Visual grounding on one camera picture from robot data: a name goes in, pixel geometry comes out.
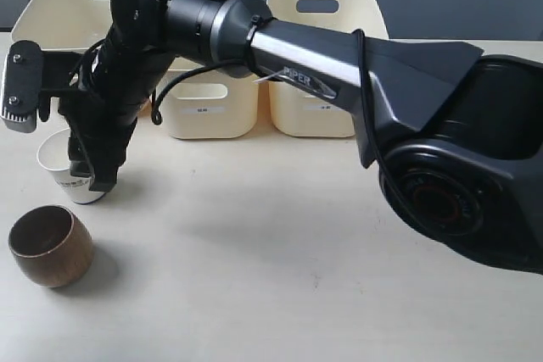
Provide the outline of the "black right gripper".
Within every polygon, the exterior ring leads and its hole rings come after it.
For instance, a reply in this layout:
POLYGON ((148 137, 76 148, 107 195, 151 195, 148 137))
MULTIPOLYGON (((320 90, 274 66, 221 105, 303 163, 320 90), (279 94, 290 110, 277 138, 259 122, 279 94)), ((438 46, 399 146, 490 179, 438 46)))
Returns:
POLYGON ((138 82, 125 77, 73 80, 81 92, 59 101, 59 112, 70 128, 70 174, 80 178, 92 175, 91 191, 110 192, 136 127, 138 82))

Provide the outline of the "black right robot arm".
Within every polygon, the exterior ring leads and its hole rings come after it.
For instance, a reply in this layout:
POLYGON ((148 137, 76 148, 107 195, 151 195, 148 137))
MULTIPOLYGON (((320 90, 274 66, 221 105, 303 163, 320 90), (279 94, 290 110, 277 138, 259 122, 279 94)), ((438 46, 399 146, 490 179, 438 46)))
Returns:
POLYGON ((542 272, 542 65, 466 42, 396 42, 275 18, 263 0, 110 0, 59 111, 76 175, 109 191, 176 58, 281 81, 348 113, 412 229, 490 267, 542 272))

